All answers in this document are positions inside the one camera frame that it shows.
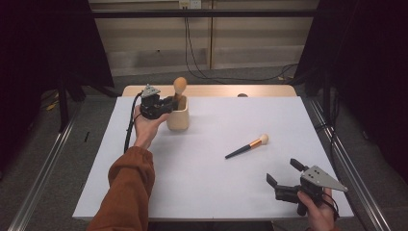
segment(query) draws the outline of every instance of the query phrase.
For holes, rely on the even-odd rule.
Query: wall outlet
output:
[[[190,9],[201,9],[201,0],[190,0]]]
[[[190,0],[179,0],[179,9],[189,9]]]

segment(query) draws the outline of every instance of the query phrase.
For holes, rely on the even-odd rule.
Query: table surface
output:
[[[162,97],[174,94],[173,86],[153,87],[161,91]],[[128,87],[123,95],[133,96],[143,89],[144,86]],[[237,95],[240,93],[245,93],[249,98],[238,99]],[[151,147],[151,151],[156,153],[157,179],[150,201],[150,218],[152,220],[253,220],[296,217],[295,205],[273,200],[273,189],[265,181],[266,173],[270,172],[283,182],[295,185],[298,184],[299,173],[289,165],[290,157],[301,162],[306,156],[314,157],[313,164],[325,169],[329,169],[330,164],[326,158],[320,158],[325,156],[324,150],[293,87],[283,85],[187,86],[184,94],[191,96],[191,118],[193,119],[189,130],[174,134],[162,127],[155,141],[160,145]],[[89,181],[84,188],[84,196],[81,197],[74,214],[75,218],[90,219],[92,214],[96,213],[104,191],[109,187],[105,182],[106,179],[101,179],[100,175],[106,174],[107,170],[104,168],[109,166],[107,163],[113,162],[116,158],[115,154],[121,153],[121,146],[117,144],[124,140],[120,129],[126,125],[126,122],[121,119],[121,112],[127,115],[128,104],[131,102],[132,98],[129,97],[123,97],[116,102],[109,122],[113,125],[108,125],[89,174]],[[220,105],[228,105],[228,110],[218,110],[222,108]],[[261,108],[263,108],[262,113],[252,113],[256,111],[254,109]],[[263,122],[242,123],[249,117]],[[262,133],[269,134],[274,142],[228,162],[224,160],[224,155],[236,149],[239,144],[254,140]],[[298,141],[298,145],[291,145],[291,139],[288,139],[288,136]],[[175,165],[174,160],[184,161],[179,162],[178,167],[171,167]],[[96,186],[102,193],[96,194]],[[234,189],[235,193],[229,193],[231,189]],[[347,204],[345,197],[342,196],[342,198],[339,200],[341,207]],[[231,211],[237,201],[240,201],[240,209]],[[349,207],[342,208],[342,212],[345,217],[351,215]]]

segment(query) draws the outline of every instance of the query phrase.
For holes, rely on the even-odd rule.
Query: white wall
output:
[[[319,0],[203,0],[202,7],[217,10],[304,10],[315,9],[318,2]],[[169,0],[89,0],[89,3],[93,10],[175,10],[179,7],[177,1]],[[111,54],[109,57],[115,57],[112,56],[113,53],[185,50],[184,18],[121,18],[95,21],[105,50],[107,54]],[[234,67],[237,56],[241,56],[239,64],[235,62],[238,66],[253,66],[251,61],[256,61],[258,65],[297,63],[311,23],[312,18],[305,17],[189,18],[193,49],[204,54],[202,60],[211,68]],[[254,60],[252,57],[245,60],[245,54],[251,51],[252,54],[265,51],[265,54],[260,54],[260,57],[264,58]]]

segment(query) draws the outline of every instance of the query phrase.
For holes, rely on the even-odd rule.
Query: cable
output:
[[[334,204],[334,205],[332,205],[330,202],[328,202],[328,201],[325,200],[325,199],[322,199],[322,200],[321,200],[321,202],[323,202],[325,205],[327,205],[328,207],[330,207],[330,209],[333,210],[333,213],[334,213],[334,214],[333,214],[333,216],[334,216],[334,221],[336,221],[337,218],[340,217],[340,216],[339,216],[339,206],[337,205],[336,200],[334,200],[331,195],[329,195],[329,194],[327,194],[327,193],[325,193],[325,192],[323,192],[323,194],[325,194],[326,196],[328,196],[328,197],[331,199],[331,201],[333,201],[333,204]]]
[[[194,53],[193,53],[193,51],[192,51],[189,19],[188,19],[187,17],[184,18],[184,24],[185,24],[185,27],[186,27],[186,56],[185,56],[185,58],[186,58],[186,66],[187,66],[187,69],[189,70],[189,73],[190,73],[192,76],[196,77],[196,78],[214,80],[214,81],[216,81],[216,82],[218,82],[218,83],[220,83],[220,84],[225,85],[225,83],[220,82],[220,81],[217,80],[216,78],[209,78],[209,77],[207,77],[207,76],[200,70],[200,68],[198,68],[197,62],[196,62],[196,60],[195,60]],[[198,72],[199,72],[203,77],[198,76],[198,75],[195,75],[195,74],[192,73],[192,71],[190,70],[189,61],[188,61],[188,59],[187,59],[188,43],[190,43],[191,55],[192,55],[192,59],[193,59],[193,61],[194,61],[195,67],[197,68]]]
[[[140,92],[140,93],[138,93],[138,94],[135,96],[135,99],[133,100],[132,110],[131,110],[131,113],[130,113],[129,126],[128,126],[128,129],[126,130],[127,133],[126,133],[126,140],[125,140],[125,146],[124,146],[123,153],[125,153],[126,150],[129,149],[129,141],[130,141],[130,136],[132,135],[133,125],[135,124],[136,118],[137,118],[138,116],[140,116],[140,114],[139,114],[139,115],[137,115],[135,118],[133,118],[133,114],[135,113],[136,101],[138,100],[138,98],[141,96],[142,93],[143,93],[143,91]]]
[[[333,155],[333,149],[334,149],[334,143],[335,143],[334,140],[335,140],[335,137],[337,136],[336,122],[337,122],[337,118],[339,116],[339,113],[340,113],[340,97],[339,97],[339,93],[336,91],[334,99],[333,99],[333,111],[332,111],[332,113],[330,115],[331,121],[332,121],[332,134],[331,134],[331,137],[330,137],[330,161],[332,163],[332,167],[333,167],[334,172],[336,173],[337,178],[339,179],[340,182],[342,182],[342,179],[341,179],[341,177],[339,175],[339,172],[338,172],[338,170],[336,168],[336,164],[335,164],[335,161],[334,161],[334,155]],[[348,201],[348,203],[350,205],[351,211],[354,213],[354,215],[360,221],[360,223],[363,226],[364,230],[369,231],[367,226],[364,224],[363,219],[357,213],[357,210],[355,209],[353,203],[351,202],[348,192],[344,192],[344,195],[345,195],[345,198],[347,199],[347,201]]]
[[[319,70],[318,67],[311,67],[305,70],[303,73],[297,74],[296,78],[293,78],[286,84],[291,86],[303,84],[306,81],[306,79],[310,78],[310,76],[313,76],[315,72],[317,72],[318,70]]]
[[[216,81],[216,82],[218,82],[218,83],[220,83],[220,84],[223,84],[223,85],[225,85],[226,83],[223,83],[223,82],[221,82],[220,80],[242,80],[242,81],[255,81],[255,82],[257,82],[257,81],[266,81],[266,80],[273,80],[273,79],[276,79],[276,78],[278,78],[278,77],[281,77],[282,75],[285,74],[285,72],[289,71],[292,67],[297,66],[297,64],[287,64],[287,65],[285,65],[285,66],[282,67],[281,72],[280,72],[279,74],[277,74],[277,75],[275,75],[275,76],[272,76],[272,77],[269,77],[269,78],[265,78],[265,79],[245,79],[245,78],[231,78],[231,77],[226,77],[226,78],[208,77],[208,76],[205,75],[205,74],[200,70],[200,68],[198,67],[197,62],[196,62],[196,59],[195,59],[195,56],[194,56],[194,53],[193,53],[193,51],[192,51],[189,19],[188,19],[187,17],[185,17],[184,22],[185,22],[185,27],[186,27],[186,30],[185,30],[185,31],[186,31],[186,55],[185,55],[186,65],[187,65],[187,69],[188,69],[189,73],[190,73],[192,76],[196,77],[196,78],[213,80],[213,81]],[[188,53],[187,50],[188,50],[188,47],[189,47],[189,46],[188,46],[188,43],[190,43],[191,55],[192,55],[192,59],[193,59],[193,61],[194,61],[195,68],[198,70],[198,72],[199,72],[202,76],[195,75],[195,74],[192,73],[192,71],[190,70],[189,62],[188,62],[188,59],[187,59],[187,53]]]

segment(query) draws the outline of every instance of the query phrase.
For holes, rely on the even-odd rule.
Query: orange jacket sleeve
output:
[[[151,152],[133,146],[111,166],[110,189],[87,230],[147,230],[155,172]]]

